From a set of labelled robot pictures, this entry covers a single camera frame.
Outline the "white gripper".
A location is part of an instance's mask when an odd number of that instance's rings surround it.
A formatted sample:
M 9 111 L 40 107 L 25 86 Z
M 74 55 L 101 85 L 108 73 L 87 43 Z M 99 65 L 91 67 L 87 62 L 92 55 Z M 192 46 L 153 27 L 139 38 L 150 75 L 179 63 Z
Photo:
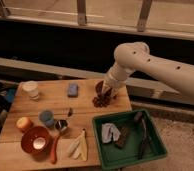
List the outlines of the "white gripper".
M 126 80 L 131 74 L 132 71 L 130 69 L 123 68 L 121 65 L 115 63 L 104 77 L 101 94 L 107 96 L 110 90 L 112 95 L 116 95 L 119 89 L 126 84 Z

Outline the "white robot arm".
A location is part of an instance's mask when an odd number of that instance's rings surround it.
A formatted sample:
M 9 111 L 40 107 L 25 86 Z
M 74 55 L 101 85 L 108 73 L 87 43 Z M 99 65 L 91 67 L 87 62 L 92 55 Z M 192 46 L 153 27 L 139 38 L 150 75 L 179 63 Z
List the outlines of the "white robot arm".
M 104 77 L 101 92 L 117 94 L 135 72 L 143 72 L 194 100 L 194 65 L 156 57 L 144 42 L 123 43 L 114 50 L 115 62 Z

